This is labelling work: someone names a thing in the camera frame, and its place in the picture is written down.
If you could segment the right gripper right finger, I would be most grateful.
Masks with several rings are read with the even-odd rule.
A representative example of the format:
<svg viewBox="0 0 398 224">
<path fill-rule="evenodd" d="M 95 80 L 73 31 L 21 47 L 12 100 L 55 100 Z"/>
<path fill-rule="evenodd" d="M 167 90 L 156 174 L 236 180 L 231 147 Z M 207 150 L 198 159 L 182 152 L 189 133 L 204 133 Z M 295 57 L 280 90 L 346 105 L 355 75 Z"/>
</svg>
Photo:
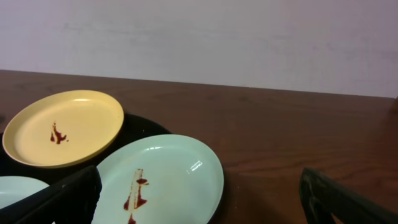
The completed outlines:
<svg viewBox="0 0 398 224">
<path fill-rule="evenodd" d="M 300 201 L 308 223 L 397 223 L 397 214 L 336 183 L 319 171 L 304 168 Z"/>
</svg>

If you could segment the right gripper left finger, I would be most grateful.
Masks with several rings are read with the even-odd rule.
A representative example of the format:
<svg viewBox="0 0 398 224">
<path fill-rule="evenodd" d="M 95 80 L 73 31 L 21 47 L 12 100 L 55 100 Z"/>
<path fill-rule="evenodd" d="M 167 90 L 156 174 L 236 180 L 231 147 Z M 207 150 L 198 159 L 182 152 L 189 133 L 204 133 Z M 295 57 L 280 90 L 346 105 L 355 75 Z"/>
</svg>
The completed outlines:
<svg viewBox="0 0 398 224">
<path fill-rule="evenodd" d="M 100 174 L 89 166 L 1 209 L 3 224 L 90 224 L 102 189 Z"/>
</svg>

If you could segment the mint plate front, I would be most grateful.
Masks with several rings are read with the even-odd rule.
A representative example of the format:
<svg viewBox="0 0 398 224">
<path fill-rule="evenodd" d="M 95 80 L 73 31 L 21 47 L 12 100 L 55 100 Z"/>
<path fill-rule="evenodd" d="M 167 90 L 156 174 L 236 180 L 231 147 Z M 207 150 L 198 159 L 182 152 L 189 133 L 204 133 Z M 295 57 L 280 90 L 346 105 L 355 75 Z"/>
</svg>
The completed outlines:
<svg viewBox="0 0 398 224">
<path fill-rule="evenodd" d="M 3 176 L 0 178 L 0 208 L 12 205 L 48 186 L 49 184 L 31 177 Z"/>
</svg>

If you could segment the mint plate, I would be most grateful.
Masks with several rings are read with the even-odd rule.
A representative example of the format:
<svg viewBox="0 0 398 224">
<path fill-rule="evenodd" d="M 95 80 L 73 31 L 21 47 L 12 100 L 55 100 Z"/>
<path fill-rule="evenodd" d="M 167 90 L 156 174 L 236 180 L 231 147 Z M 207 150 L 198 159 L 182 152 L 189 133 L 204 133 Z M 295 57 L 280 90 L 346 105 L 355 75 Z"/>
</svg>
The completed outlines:
<svg viewBox="0 0 398 224">
<path fill-rule="evenodd" d="M 0 208 L 12 205 L 48 186 L 49 184 L 31 177 L 3 176 L 0 178 Z"/>
<path fill-rule="evenodd" d="M 224 188 L 221 163 L 201 141 L 165 134 L 132 142 L 97 166 L 93 223 L 208 223 Z"/>
</svg>

